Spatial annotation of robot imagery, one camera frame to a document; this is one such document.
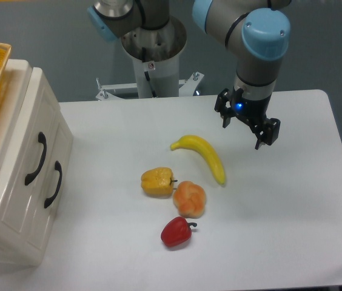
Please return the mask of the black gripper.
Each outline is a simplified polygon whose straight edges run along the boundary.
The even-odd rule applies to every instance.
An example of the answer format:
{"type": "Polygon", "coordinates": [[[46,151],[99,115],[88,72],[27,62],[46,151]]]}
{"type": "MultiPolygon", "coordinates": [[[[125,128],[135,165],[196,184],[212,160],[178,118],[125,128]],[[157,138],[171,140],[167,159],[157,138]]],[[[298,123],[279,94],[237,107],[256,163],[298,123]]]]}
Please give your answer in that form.
{"type": "Polygon", "coordinates": [[[217,95],[214,110],[223,120],[222,127],[226,128],[230,124],[235,112],[235,116],[254,132],[257,138],[255,150],[263,144],[271,146],[278,139],[281,121],[266,116],[270,96],[261,100],[246,97],[247,93],[243,89],[233,89],[232,94],[224,89],[217,95]]]}

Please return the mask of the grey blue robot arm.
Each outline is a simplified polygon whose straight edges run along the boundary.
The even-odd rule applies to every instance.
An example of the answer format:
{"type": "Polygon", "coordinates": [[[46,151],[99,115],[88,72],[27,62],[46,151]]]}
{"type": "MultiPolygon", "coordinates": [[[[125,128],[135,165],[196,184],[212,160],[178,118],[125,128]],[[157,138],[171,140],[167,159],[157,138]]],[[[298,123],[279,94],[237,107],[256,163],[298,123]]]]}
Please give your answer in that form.
{"type": "MultiPolygon", "coordinates": [[[[215,111],[227,126],[232,118],[246,124],[258,145],[273,144],[280,121],[267,107],[289,46],[290,22],[282,9],[288,1],[195,1],[196,25],[236,56],[232,89],[217,97],[215,111]]],[[[187,43],[181,21],[168,1],[95,1],[87,10],[100,36],[120,40],[133,61],[140,98],[179,94],[179,56],[187,43]]]]}

